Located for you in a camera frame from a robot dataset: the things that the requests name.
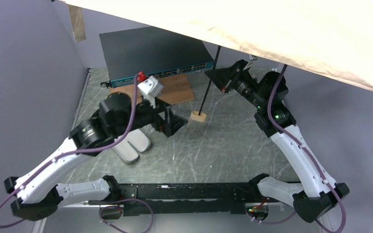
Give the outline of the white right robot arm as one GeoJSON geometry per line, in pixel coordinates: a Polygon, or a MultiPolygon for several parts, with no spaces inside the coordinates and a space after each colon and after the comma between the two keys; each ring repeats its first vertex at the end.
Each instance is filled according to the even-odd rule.
{"type": "Polygon", "coordinates": [[[256,193],[293,207],[308,223],[317,221],[349,194],[348,186],[338,183],[317,161],[284,105],[288,87],[283,73],[270,71],[257,80],[249,73],[247,62],[239,60],[227,68],[207,70],[205,75],[222,93],[234,90],[256,108],[258,127],[285,155],[300,180],[287,183],[260,174],[252,179],[256,193]]]}

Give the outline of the beige umbrella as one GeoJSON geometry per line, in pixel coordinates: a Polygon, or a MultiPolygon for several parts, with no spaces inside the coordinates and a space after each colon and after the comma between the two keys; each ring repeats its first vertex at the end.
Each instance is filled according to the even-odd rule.
{"type": "Polygon", "coordinates": [[[373,92],[372,0],[64,0],[373,92]]]}

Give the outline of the beige umbrella case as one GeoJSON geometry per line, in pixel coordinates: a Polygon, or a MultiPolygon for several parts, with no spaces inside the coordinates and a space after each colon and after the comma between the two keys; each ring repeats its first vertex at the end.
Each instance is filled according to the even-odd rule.
{"type": "Polygon", "coordinates": [[[127,164],[135,162],[151,146],[150,139],[140,129],[133,130],[112,151],[127,164]]]}

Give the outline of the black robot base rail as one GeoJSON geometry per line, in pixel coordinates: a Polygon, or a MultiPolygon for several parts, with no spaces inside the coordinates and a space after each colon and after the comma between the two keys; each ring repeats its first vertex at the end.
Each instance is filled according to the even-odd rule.
{"type": "Polygon", "coordinates": [[[124,216],[148,214],[245,214],[247,209],[276,203],[246,183],[121,183],[124,216]]]}

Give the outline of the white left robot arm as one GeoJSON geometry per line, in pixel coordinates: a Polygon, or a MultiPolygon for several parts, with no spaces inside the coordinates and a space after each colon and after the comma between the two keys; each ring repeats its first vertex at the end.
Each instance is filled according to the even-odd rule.
{"type": "Polygon", "coordinates": [[[38,221],[70,204],[120,200],[121,188],[113,176],[75,184],[63,184],[60,180],[77,165],[122,141],[131,131],[151,125],[170,137],[187,124],[185,118],[172,111],[170,104],[160,99],[155,103],[155,106],[147,100],[137,103],[124,93],[112,93],[102,100],[96,112],[72,129],[44,162],[22,177],[5,180],[6,191],[16,197],[10,205],[12,214],[38,221]]]}

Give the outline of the wooden base board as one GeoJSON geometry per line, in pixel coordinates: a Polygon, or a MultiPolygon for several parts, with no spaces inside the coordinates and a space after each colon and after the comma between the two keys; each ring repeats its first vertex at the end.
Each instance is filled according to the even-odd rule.
{"type": "MultiPolygon", "coordinates": [[[[194,93],[185,74],[169,76],[159,79],[163,85],[158,98],[169,104],[179,104],[195,100],[194,93]]],[[[111,88],[110,93],[121,92],[133,98],[134,85],[111,88]]],[[[142,101],[142,95],[138,91],[137,103],[142,101]]]]}

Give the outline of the grey network switch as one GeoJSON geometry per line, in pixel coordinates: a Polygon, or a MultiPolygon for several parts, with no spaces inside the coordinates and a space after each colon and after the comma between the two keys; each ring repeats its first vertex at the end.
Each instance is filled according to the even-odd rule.
{"type": "Polygon", "coordinates": [[[109,77],[100,85],[106,88],[133,84],[140,71],[159,79],[208,69],[214,63],[203,41],[153,26],[99,37],[109,77]]]}

